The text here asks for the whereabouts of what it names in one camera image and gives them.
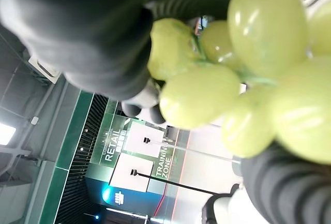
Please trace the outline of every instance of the retail sign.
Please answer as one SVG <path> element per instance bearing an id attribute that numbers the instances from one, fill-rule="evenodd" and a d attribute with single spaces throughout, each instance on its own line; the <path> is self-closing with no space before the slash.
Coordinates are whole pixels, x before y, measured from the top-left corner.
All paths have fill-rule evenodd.
<path id="1" fill-rule="evenodd" d="M 104 143 L 100 164 L 111 167 L 115 165 L 118 156 L 122 151 L 125 138 L 125 130 L 118 129 L 109 131 L 109 137 Z"/>

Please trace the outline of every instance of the white wall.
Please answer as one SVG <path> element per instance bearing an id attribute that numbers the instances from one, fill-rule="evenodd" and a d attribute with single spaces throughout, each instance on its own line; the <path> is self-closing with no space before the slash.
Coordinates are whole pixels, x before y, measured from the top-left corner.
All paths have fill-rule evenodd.
<path id="1" fill-rule="evenodd" d="M 232 158 L 232 154 L 224 148 L 220 134 L 220 128 L 215 126 L 192 130 L 188 148 Z M 233 173 L 230 162 L 187 152 L 180 181 L 182 184 L 213 192 L 229 193 L 233 184 L 241 181 L 241 177 Z M 209 197 L 206 193 L 180 188 L 172 223 L 194 223 Z"/>

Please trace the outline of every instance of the black metal grille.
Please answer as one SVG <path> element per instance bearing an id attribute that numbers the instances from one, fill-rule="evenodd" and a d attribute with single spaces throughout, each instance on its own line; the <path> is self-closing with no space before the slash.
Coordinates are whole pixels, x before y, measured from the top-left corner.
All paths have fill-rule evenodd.
<path id="1" fill-rule="evenodd" d="M 85 175 L 98 136 L 107 98 L 94 95 L 76 153 L 74 155 L 66 185 L 61 198 L 55 223 L 75 224 L 82 221 L 82 214 L 93 203 L 88 198 Z"/>

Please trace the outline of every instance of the ceiling light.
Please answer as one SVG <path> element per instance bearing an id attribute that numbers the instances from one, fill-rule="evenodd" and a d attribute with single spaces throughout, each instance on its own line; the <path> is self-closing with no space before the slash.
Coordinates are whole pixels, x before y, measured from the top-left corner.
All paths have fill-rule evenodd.
<path id="1" fill-rule="evenodd" d="M 7 145 L 15 131 L 16 128 L 0 123 L 0 145 Z"/>

